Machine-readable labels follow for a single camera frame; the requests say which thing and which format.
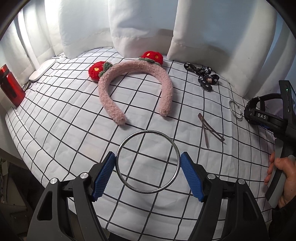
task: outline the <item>silver screw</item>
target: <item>silver screw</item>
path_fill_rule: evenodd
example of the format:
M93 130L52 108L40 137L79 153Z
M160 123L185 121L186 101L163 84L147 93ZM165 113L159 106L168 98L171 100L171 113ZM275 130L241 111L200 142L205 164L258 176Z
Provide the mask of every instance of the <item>silver screw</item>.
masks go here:
M83 172L80 174L80 178L85 179L89 176L89 174L87 172Z
M57 178L55 178L55 177L50 180L51 184L55 184L56 182L57 182Z
M239 179L239 184L244 185L246 182L244 181L244 179Z
M215 179L216 178L216 176L212 173L208 174L207 177L208 177L208 179Z

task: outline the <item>red strawberry decoration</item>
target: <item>red strawberry decoration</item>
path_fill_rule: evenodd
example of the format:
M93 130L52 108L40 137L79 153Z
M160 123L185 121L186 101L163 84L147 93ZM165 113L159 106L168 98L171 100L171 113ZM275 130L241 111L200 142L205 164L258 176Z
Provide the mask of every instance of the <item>red strawberry decoration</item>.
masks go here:
M154 51L147 51L145 52L139 60L145 60L151 63L155 63L157 65L162 65L163 64L163 56L159 52L154 52Z
M100 80L100 77L102 77L102 75L112 66L113 65L109 62L97 62L89 68L89 76L92 80L98 82Z

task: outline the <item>black sleeve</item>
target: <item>black sleeve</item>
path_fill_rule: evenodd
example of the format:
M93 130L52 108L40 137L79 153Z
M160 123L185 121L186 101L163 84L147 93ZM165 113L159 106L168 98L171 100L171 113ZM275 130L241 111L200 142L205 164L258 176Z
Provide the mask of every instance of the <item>black sleeve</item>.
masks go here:
M268 229L270 241L296 240L296 196L282 208L272 210Z

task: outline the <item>human hand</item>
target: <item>human hand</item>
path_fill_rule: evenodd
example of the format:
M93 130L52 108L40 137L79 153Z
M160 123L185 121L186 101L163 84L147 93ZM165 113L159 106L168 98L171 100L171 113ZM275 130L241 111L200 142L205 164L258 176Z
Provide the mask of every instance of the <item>human hand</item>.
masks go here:
M267 185L274 165L282 170L286 176L283 195L279 199L279 208L284 207L289 201L296 196L296 162L293 163L288 157L276 158L274 160L274 153L269 158L269 167L267 170L267 177L264 179L264 184Z

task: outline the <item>silver bangle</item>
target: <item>silver bangle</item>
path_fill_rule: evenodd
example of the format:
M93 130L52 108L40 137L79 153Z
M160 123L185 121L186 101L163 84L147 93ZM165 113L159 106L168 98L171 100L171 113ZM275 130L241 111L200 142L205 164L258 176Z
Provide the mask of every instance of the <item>silver bangle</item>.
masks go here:
M237 108L239 109L239 111L241 112L241 113L240 113L240 117L237 117L235 111L231 108L231 103L233 103L233 105L236 105ZM232 114L234 115L234 117L240 121L240 120L242 119L242 110L240 109L239 105L238 105L236 102L234 102L233 100L230 100L230 101L228 102L228 104L229 104L230 110L231 110Z
M159 135L159 136L162 136L164 138L166 138L171 144L172 146L174 147L175 151L176 151L176 155L177 155L177 158L178 158L178 163L177 163L177 168L176 168L176 171L175 171L175 174L173 175L173 177L171 178L171 180L165 184L164 186L162 187L159 187L157 189L154 189L154 190L149 190L149 191L145 191L145 190L140 190L140 189L137 189L135 187L133 187L132 185L128 184L127 181L123 178L120 170L119 170L119 164L118 164L118 158L119 158L119 154L120 154L120 151L122 150L123 146L133 137L137 136L137 135L140 135L140 134L143 134L143 133L153 133L153 134L156 134L156 135ZM118 174L118 177L119 179L123 182L123 184L125 186L127 186L129 189L135 191L135 192L139 192L139 193L145 193L145 194L151 194L151 193L157 193L157 192L160 192L162 191L163 189L167 188L169 185L171 185L173 183L173 181L176 179L178 173L179 173L179 170L180 170L180 165L181 165L181 157L180 157L180 152L179 152L179 149L177 147L177 145L175 144L175 142L170 138L168 137L166 134L163 134L162 132L159 132L159 131L154 131L154 130L144 130L144 131L138 131L136 133L133 133L131 134L129 137L127 137L119 146L118 150L117 150L117 153L116 153L116 161L115 161L115 167L116 167L116 172Z

